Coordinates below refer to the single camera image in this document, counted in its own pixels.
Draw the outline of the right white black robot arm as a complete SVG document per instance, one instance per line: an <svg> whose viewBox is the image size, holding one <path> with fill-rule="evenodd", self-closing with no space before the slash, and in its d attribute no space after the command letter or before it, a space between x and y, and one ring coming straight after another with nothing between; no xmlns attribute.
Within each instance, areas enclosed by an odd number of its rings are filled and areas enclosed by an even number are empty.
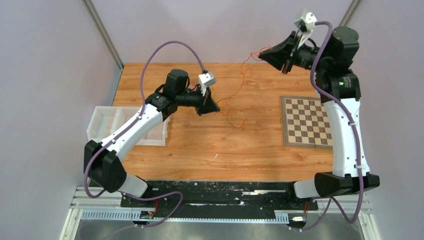
<svg viewBox="0 0 424 240"><path fill-rule="evenodd" d="M359 34L352 28L339 26L319 47L300 44L300 35L292 32L283 42L258 56L284 74L293 66L309 70L313 75L312 86L319 93L329 120L332 171L295 181L292 191L285 195L286 204L292 209L301 207L306 198L360 194L381 184L380 177L370 171L362 145L361 89L359 78L351 70L359 47Z"/></svg>

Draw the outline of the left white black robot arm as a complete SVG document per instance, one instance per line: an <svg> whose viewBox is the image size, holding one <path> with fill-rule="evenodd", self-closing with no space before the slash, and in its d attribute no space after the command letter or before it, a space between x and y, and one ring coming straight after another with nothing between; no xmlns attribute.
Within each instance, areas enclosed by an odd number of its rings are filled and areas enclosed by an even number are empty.
<svg viewBox="0 0 424 240"><path fill-rule="evenodd" d="M109 193L133 197L140 207L149 206L153 193L148 190L148 183L124 169L123 161L130 150L178 107L193 107L199 116L220 111L211 96L211 86L217 82L212 72L199 74L194 88L189 87L189 81L186 71L171 70L165 83L149 95L144 105L118 130L99 142L90 140L84 147L84 178Z"/></svg>

